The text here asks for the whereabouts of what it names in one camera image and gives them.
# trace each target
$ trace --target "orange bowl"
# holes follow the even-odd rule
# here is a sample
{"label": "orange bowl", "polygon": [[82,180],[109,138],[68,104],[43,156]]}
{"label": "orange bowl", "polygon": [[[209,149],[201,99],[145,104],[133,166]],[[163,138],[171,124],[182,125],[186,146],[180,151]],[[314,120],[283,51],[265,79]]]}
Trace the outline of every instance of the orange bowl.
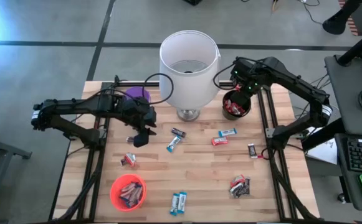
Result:
{"label": "orange bowl", "polygon": [[[121,195],[121,189],[130,184],[131,182],[138,182],[139,184],[141,184],[143,187],[143,191],[139,203],[132,208],[128,208],[125,205],[125,202],[122,199],[120,199],[120,195]],[[145,198],[146,198],[146,183],[140,176],[135,174],[122,175],[121,177],[117,178],[114,181],[112,188],[110,189],[110,200],[112,201],[113,206],[122,212],[130,212],[139,208],[142,205],[143,201],[145,201]]]}

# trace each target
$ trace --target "white lampshade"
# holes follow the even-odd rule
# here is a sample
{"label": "white lampshade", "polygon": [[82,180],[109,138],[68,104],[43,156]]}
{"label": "white lampshade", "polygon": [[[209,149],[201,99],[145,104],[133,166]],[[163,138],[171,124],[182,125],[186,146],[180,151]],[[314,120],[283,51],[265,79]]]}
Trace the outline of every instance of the white lampshade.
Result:
{"label": "white lampshade", "polygon": [[[174,82],[174,93],[167,102],[181,110],[200,110],[207,105],[219,90],[212,79],[220,58],[215,41],[202,32],[184,30],[167,37],[160,47],[160,73]],[[161,97],[166,98],[170,91],[171,83],[160,76]]]}

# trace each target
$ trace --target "wooden table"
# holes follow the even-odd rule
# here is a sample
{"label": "wooden table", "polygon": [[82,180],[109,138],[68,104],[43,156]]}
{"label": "wooden table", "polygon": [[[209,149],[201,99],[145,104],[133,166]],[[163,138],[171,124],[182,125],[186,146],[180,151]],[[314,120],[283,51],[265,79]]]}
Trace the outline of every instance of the wooden table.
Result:
{"label": "wooden table", "polygon": [[[82,97],[87,98],[96,93],[100,90],[101,84],[87,82]],[[149,87],[147,90],[152,101],[161,99],[157,87]],[[228,121],[221,113],[222,96],[225,92],[221,90],[215,99],[201,110],[200,117],[192,123],[182,122],[176,116],[175,108],[167,103],[155,105],[157,128],[153,130],[157,136],[151,136],[150,143],[140,148],[125,142],[126,137],[134,136],[136,131],[124,126],[120,121],[111,119],[95,221],[278,221],[269,162],[264,159],[251,159],[247,150],[250,143],[255,144],[259,154],[265,148],[258,99],[256,96],[252,97],[252,109],[247,116],[237,121]],[[273,85],[272,95],[279,124],[291,123],[294,115],[288,91],[279,85]],[[272,123],[269,109],[266,111],[269,123]],[[77,124],[91,128],[93,122],[94,116],[84,115]],[[176,146],[173,153],[166,150],[166,146],[174,138],[171,128],[187,132],[186,139]],[[229,144],[211,145],[211,139],[218,137],[219,130],[231,128],[236,128],[237,134],[229,136]],[[300,146],[298,141],[290,140],[289,143]],[[80,146],[81,142],[73,142],[69,152]],[[127,152],[136,155],[137,164],[134,168],[120,166],[120,159]],[[319,216],[303,152],[292,147],[287,147],[284,152],[294,192],[311,213]],[[83,149],[67,159],[54,218],[61,216],[79,194],[87,155],[88,149]],[[134,212],[119,212],[109,199],[112,183],[123,174],[138,174],[146,181],[146,200],[142,207]],[[234,199],[229,195],[229,182],[239,174],[251,178],[251,195]],[[186,211],[184,215],[174,217],[169,214],[169,209],[173,193],[180,191],[188,193]],[[287,210],[285,194],[282,196]],[[88,199],[86,217],[89,211]]]}

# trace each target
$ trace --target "concrete floor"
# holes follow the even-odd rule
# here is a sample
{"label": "concrete floor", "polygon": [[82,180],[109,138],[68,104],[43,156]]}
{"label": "concrete floor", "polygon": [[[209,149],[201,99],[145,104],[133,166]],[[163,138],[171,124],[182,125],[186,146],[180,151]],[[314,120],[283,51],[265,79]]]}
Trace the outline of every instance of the concrete floor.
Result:
{"label": "concrete floor", "polygon": [[[97,42],[110,0],[22,0],[0,1],[0,40]],[[117,0],[105,42],[160,43],[183,29],[197,29],[218,44],[269,45],[273,50],[221,49],[221,66],[234,57],[280,59],[294,74],[314,81],[325,74],[323,58],[342,54],[326,50],[276,50],[276,45],[352,46],[360,37],[347,30],[326,33],[314,24],[303,5],[295,0],[204,0],[196,7],[181,0]],[[337,0],[310,7],[323,22],[339,10]],[[13,159],[0,188],[0,219],[11,223],[43,222],[48,219],[59,181],[68,140],[59,131],[33,131],[32,105],[47,98],[80,97],[95,47],[0,45],[0,141],[32,151],[32,158]],[[144,80],[158,71],[158,49],[104,47],[93,80]],[[221,79],[228,79],[224,73]],[[332,94],[331,85],[325,89]],[[305,102],[292,95],[294,106]],[[337,105],[334,97],[331,103]],[[338,118],[335,111],[332,120]],[[308,163],[321,217],[350,222],[362,220],[362,212],[339,204],[337,177],[320,177],[318,163]]]}

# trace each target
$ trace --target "computer desk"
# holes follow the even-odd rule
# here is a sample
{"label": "computer desk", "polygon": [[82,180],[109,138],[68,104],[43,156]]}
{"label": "computer desk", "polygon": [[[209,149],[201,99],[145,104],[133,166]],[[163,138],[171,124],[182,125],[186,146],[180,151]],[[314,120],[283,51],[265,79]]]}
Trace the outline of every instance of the computer desk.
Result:
{"label": "computer desk", "polygon": [[[88,98],[102,87],[102,82],[86,82],[83,98]],[[158,87],[146,88],[152,101],[160,99]],[[155,105],[157,136],[151,136],[148,145],[140,148],[126,143],[135,130],[115,119],[110,120],[108,139],[103,162],[102,178],[98,191],[95,222],[256,222],[279,221],[274,185],[269,162],[251,159],[247,145],[254,143],[257,153],[265,148],[257,96],[252,97],[252,109],[246,117],[237,121],[226,120],[222,111],[220,91],[201,110],[200,117],[185,123],[176,116],[176,110],[167,103]],[[279,124],[289,124],[295,118],[288,91],[279,85],[272,86],[272,96]],[[77,120],[85,128],[93,127],[95,117],[89,114]],[[171,128],[187,132],[186,139],[179,143],[174,152],[166,150],[173,140]],[[236,128],[237,134],[229,136],[229,144],[212,146],[211,139],[218,137],[219,130]],[[298,140],[290,144],[300,145]],[[72,141],[69,152],[82,147],[80,141]],[[136,155],[136,166],[121,166],[120,159],[126,153]],[[319,217],[304,153],[293,147],[284,150],[291,186],[304,206]],[[56,203],[52,207],[53,218],[58,218],[75,200],[82,187],[88,149],[82,149],[67,158]],[[123,174],[137,174],[146,181],[146,200],[141,208],[133,212],[119,212],[109,199],[114,180]],[[237,175],[251,178],[250,196],[232,198],[229,182]],[[173,193],[186,191],[186,211],[174,217],[169,214]],[[282,194],[288,216],[287,200]],[[91,196],[87,197],[83,216],[90,212]]]}
{"label": "computer desk", "polygon": [[[332,122],[320,131],[312,134],[302,143],[304,149],[311,149],[335,137],[335,134],[354,134],[362,136],[362,109],[358,103],[358,95],[362,90],[362,58],[355,58],[351,65],[343,67],[339,65],[335,57],[326,57],[325,65],[330,77],[336,101],[340,109],[341,118]],[[341,183],[347,189],[345,192],[358,210],[362,210],[362,190],[359,188],[357,175],[359,172],[348,170],[345,161],[344,150],[340,136],[336,141],[339,150],[341,173],[345,183]]]}

